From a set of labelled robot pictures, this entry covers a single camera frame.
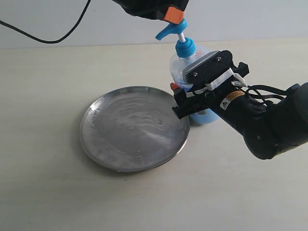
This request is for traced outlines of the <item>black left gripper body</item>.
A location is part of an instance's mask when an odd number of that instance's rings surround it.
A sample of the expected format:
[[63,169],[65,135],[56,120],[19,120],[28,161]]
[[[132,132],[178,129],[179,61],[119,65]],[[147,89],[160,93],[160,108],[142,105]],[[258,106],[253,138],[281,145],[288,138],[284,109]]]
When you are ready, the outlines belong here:
[[188,0],[115,0],[123,10],[132,15],[151,20],[164,21],[168,7],[185,11]]

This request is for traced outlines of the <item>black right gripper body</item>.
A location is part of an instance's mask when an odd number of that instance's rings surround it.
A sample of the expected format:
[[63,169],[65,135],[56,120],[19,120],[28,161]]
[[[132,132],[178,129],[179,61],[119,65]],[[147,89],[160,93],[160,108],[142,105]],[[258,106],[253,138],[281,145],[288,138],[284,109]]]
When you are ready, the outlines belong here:
[[238,66],[235,66],[232,62],[227,73],[232,75],[213,91],[208,90],[204,85],[192,85],[187,96],[197,96],[204,99],[204,108],[220,107],[226,110],[226,107],[233,100],[244,96],[243,88],[247,87],[244,77],[249,74],[249,67],[243,62],[240,62]]

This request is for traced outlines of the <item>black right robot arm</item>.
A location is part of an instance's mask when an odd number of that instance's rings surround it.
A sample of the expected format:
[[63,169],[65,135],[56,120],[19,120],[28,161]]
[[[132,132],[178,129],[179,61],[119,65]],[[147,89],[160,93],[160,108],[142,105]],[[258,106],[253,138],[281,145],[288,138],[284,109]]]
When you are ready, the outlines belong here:
[[245,63],[206,62],[192,72],[189,90],[171,83],[178,118],[209,109],[242,135],[249,151],[262,160],[292,150],[308,141],[308,86],[287,90],[242,83]]

